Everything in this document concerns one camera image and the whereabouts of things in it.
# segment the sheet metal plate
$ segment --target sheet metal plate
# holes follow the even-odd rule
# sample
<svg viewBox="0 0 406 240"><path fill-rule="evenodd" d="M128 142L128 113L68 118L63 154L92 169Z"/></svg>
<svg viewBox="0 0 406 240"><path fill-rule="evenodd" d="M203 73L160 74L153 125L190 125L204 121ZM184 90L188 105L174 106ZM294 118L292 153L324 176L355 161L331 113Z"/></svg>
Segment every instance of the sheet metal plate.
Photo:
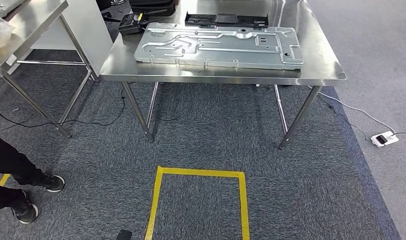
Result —
<svg viewBox="0 0 406 240"><path fill-rule="evenodd" d="M135 51L144 63L294 70L303 66L290 27L201 28L176 23L148 24Z"/></svg>

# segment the white power strip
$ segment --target white power strip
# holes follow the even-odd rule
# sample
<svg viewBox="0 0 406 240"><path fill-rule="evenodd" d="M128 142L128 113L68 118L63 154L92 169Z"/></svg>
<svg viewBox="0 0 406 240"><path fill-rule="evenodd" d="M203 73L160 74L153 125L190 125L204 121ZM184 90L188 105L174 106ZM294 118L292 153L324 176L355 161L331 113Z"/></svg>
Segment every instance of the white power strip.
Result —
<svg viewBox="0 0 406 240"><path fill-rule="evenodd" d="M371 137L371 141L377 147L383 147L399 141L396 135L393 135L391 131L386 131Z"/></svg>

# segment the yellow tape square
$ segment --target yellow tape square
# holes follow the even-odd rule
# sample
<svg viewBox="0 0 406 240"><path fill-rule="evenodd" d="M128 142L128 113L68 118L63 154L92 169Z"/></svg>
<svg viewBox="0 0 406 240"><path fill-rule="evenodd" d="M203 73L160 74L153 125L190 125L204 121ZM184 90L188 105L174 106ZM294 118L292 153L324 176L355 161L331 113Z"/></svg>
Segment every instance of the yellow tape square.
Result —
<svg viewBox="0 0 406 240"><path fill-rule="evenodd" d="M145 240L153 239L154 224L156 221L157 205L159 202L160 187L162 184L163 174L175 175L195 175L206 177L221 177L221 178L238 178L240 190L240 205L241 205L241 229L243 240L250 239L250 230L248 226L248 207L247 207L247 191L245 188L245 175L242 171L220 171L220 170L201 170L188 168L171 168L157 167L156 180L154 182L153 200L151 202L150 219L148 220L147 232Z"/></svg>

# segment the gray floor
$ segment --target gray floor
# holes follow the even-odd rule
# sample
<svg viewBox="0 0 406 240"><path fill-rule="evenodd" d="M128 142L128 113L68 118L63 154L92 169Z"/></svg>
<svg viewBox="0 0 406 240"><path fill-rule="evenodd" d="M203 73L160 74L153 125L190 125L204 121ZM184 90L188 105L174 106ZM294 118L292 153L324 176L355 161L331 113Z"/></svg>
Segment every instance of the gray floor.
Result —
<svg viewBox="0 0 406 240"><path fill-rule="evenodd" d="M351 106L406 132L406 0L309 0L349 82L336 87ZM362 113L346 110L368 137L387 131ZM406 135L385 148L360 146L390 214L406 239Z"/></svg>
<svg viewBox="0 0 406 240"><path fill-rule="evenodd" d="M45 57L73 60L75 55L31 55ZM14 77L60 116L84 74L80 67L21 66ZM152 86L132 87L146 112ZM309 89L280 90L291 122ZM72 117L109 122L122 109L120 91L118 83L87 84ZM1 82L0 111L31 125L45 121ZM162 84L154 143L145 141L131 113L127 102L111 126L67 124L72 139L50 126L5 129L12 124L0 118L0 137L68 182L57 194L27 187L41 216L26 226L9 209L0 211L0 239L114 239L120 229L142 239L157 166L244 171L253 239L397 236L365 159L357 154L353 132L320 99L283 151L276 147L281 127L273 89L265 86ZM12 178L7 186L18 187ZM154 239L241 238L237 194L233 179L164 176Z"/></svg>

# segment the shoe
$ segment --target shoe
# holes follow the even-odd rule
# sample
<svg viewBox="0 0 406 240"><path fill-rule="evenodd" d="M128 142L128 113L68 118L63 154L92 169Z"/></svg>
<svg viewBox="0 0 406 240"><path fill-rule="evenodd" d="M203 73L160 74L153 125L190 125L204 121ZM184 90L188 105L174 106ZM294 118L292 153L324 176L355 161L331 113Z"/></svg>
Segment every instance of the shoe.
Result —
<svg viewBox="0 0 406 240"><path fill-rule="evenodd" d="M63 190L64 186L66 185L66 182L60 176L45 175L45 177L36 185L46 187L47 191L49 192L57 193Z"/></svg>
<svg viewBox="0 0 406 240"><path fill-rule="evenodd" d="M30 224L33 222L39 215L38 207L35 204L30 203L28 200L25 191L22 190L25 195L24 199L20 199L17 203L11 207L13 215L23 224Z"/></svg>

